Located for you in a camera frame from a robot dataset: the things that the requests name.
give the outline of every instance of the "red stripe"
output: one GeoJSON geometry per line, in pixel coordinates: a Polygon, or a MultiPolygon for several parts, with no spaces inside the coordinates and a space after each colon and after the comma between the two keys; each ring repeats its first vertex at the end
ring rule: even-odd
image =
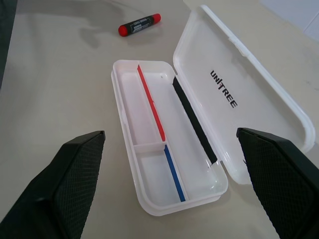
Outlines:
{"type": "Polygon", "coordinates": [[[143,72],[142,72],[142,70],[141,70],[140,65],[138,66],[138,73],[139,73],[140,78],[141,78],[141,80],[142,80],[142,84],[143,84],[144,90],[145,90],[145,92],[146,92],[146,96],[147,96],[147,98],[148,98],[148,100],[149,100],[149,104],[150,104],[150,106],[151,106],[151,109],[152,109],[152,112],[153,112],[153,115],[154,115],[154,118],[155,118],[155,122],[156,122],[156,124],[158,125],[161,139],[162,139],[163,141],[165,141],[164,129],[163,129],[161,123],[160,123],[159,115],[158,115],[158,113],[157,113],[157,111],[156,111],[154,101],[153,101],[152,96],[151,96],[151,94],[150,94],[150,90],[149,90],[149,88],[148,88],[148,85],[147,85],[147,83],[146,83],[146,80],[145,80],[145,78],[144,78],[144,75],[143,75],[143,72]]]}

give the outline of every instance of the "table surface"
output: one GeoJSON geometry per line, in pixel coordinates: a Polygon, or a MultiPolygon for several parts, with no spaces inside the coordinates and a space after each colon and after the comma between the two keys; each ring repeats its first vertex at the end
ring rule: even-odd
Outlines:
{"type": "MultiPolygon", "coordinates": [[[[234,13],[232,1],[225,0],[224,7],[234,13]]],[[[249,2],[256,1],[241,2],[241,8],[236,7],[244,11],[249,2]]],[[[235,34],[244,36],[236,32],[243,28],[236,28],[236,19],[228,18],[221,0],[208,3],[212,9],[216,3],[215,13],[235,34]]],[[[279,238],[252,186],[238,185],[229,175],[229,189],[211,204],[153,217],[138,203],[113,92],[112,65],[119,59],[172,65],[189,13],[182,0],[19,1],[0,94],[0,219],[63,143],[104,130],[99,180],[82,238],[279,238]],[[127,38],[118,35],[119,25],[156,12],[162,15],[157,26],[127,38]]],[[[308,49],[317,46],[303,41],[308,49]]],[[[270,52],[263,50],[268,57],[270,52]]],[[[256,55],[262,63],[263,54],[256,55]]],[[[318,58],[309,61],[313,68],[309,74],[318,71],[316,63],[318,58]]],[[[266,60],[271,73],[272,64],[266,60]]],[[[298,72],[294,66],[283,71],[298,72]]],[[[276,70],[274,75],[282,79],[276,70]]],[[[288,87],[302,107],[318,99],[318,94],[305,94],[306,86],[310,92],[315,88],[311,84],[318,83],[308,82],[302,84],[303,95],[288,87]]],[[[319,116],[314,112],[307,108],[318,126],[319,116]]]]}

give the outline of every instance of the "black stripe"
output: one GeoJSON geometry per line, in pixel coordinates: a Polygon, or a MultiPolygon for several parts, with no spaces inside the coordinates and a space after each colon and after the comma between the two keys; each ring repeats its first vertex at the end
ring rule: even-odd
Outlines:
{"type": "Polygon", "coordinates": [[[212,150],[212,148],[210,147],[208,139],[207,139],[192,107],[190,106],[190,103],[189,103],[183,89],[181,88],[178,80],[176,79],[176,77],[173,80],[173,86],[174,86],[174,89],[175,89],[175,91],[176,91],[176,93],[181,101],[181,104],[183,105],[184,110],[186,111],[186,114],[187,114],[187,116],[188,116],[188,118],[189,118],[189,120],[190,120],[196,134],[197,134],[197,137],[198,137],[201,145],[203,146],[210,162],[212,164],[215,163],[217,161],[217,157],[216,157],[214,151],[212,150]]]}

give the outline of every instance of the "unitree logo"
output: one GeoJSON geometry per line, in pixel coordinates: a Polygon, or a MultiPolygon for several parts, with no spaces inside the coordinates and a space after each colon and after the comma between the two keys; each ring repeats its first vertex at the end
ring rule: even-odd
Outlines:
{"type": "Polygon", "coordinates": [[[228,102],[230,103],[230,105],[232,106],[232,108],[235,108],[237,106],[236,101],[234,100],[234,98],[231,96],[231,94],[229,93],[229,91],[227,90],[226,86],[224,85],[224,83],[222,82],[223,79],[219,78],[218,75],[216,74],[216,72],[213,70],[210,75],[212,76],[212,78],[215,80],[216,84],[219,86],[218,89],[222,90],[222,93],[224,93],[224,96],[226,97],[226,99],[228,100],[228,102]]]}

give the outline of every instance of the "blue stripe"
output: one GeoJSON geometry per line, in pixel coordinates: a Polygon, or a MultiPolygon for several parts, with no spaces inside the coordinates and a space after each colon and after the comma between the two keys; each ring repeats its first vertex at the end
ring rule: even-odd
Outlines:
{"type": "Polygon", "coordinates": [[[185,202],[185,197],[184,197],[183,191],[181,189],[181,186],[180,186],[180,183],[179,183],[179,180],[178,180],[178,177],[177,177],[177,173],[175,171],[174,164],[173,164],[173,161],[171,159],[171,156],[170,156],[170,153],[169,153],[167,145],[165,145],[164,152],[165,152],[165,155],[166,155],[166,158],[167,158],[167,161],[168,161],[170,172],[171,172],[171,174],[173,176],[173,179],[174,179],[174,183],[175,183],[178,195],[179,195],[179,199],[180,199],[181,202],[185,202]]]}

